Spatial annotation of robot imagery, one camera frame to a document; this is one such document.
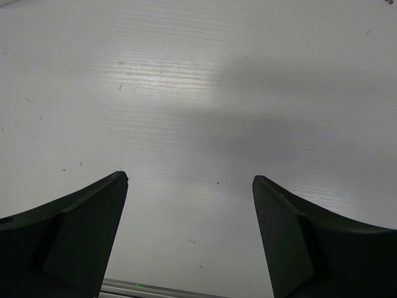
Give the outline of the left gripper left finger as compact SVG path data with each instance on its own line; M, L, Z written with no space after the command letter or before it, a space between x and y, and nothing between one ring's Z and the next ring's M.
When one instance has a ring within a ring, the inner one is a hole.
M1 297L97 297L128 191L116 171L1 219Z

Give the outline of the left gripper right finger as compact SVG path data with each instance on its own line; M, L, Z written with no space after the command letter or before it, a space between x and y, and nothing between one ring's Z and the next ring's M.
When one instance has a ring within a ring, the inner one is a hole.
M395 297L396 231L300 198L265 176L252 192L275 297Z

